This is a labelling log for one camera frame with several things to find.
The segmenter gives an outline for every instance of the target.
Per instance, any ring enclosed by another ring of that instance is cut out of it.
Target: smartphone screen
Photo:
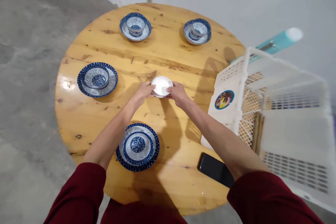
[[[197,168],[203,174],[226,187],[231,188],[235,183],[235,180],[226,165],[204,152],[201,154]]]

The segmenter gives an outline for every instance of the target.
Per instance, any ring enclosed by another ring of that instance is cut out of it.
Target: white lid
[[[158,76],[152,80],[152,85],[156,85],[154,92],[159,96],[167,96],[170,93],[167,92],[167,88],[173,86],[173,82],[164,76]]]

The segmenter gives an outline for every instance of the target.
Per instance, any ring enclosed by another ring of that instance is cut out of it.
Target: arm
[[[268,167],[239,137],[231,130],[204,112],[186,94],[182,84],[173,82],[174,87],[167,89],[178,107],[189,116],[203,136],[224,161],[234,179],[253,171],[266,171]]]
[[[150,82],[142,82],[140,84],[137,92],[126,103],[124,108],[99,133],[84,155],[83,162],[96,163],[107,170],[112,155],[119,145],[127,125],[145,99],[153,97],[152,90],[154,88],[155,85],[150,85]]]
[[[140,84],[125,107],[99,133],[72,176],[55,199],[45,224],[96,223],[103,200],[106,170],[125,129],[136,110],[144,103],[155,86]]]
[[[243,223],[322,223],[239,137],[198,107],[182,84],[173,84],[167,89],[170,98],[200,129],[236,180],[227,198]]]

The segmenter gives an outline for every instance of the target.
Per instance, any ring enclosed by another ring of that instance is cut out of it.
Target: forearm
[[[124,108],[99,133],[84,155],[83,162],[96,163],[107,170],[112,155],[139,106],[140,103],[136,99],[131,98]]]
[[[256,153],[236,134],[204,112],[192,100],[186,100],[181,108],[225,162],[235,180],[248,172],[269,171]]]

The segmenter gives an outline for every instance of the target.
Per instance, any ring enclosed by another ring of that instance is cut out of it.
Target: hand
[[[177,107],[182,107],[186,101],[191,100],[184,90],[184,86],[181,83],[173,82],[173,87],[167,88],[170,95],[166,96],[167,99],[173,99]]]
[[[151,85],[151,82],[141,82],[138,90],[133,95],[133,99],[138,103],[138,105],[142,105],[145,102],[145,99],[148,97],[154,97],[152,91],[155,89],[155,85]]]

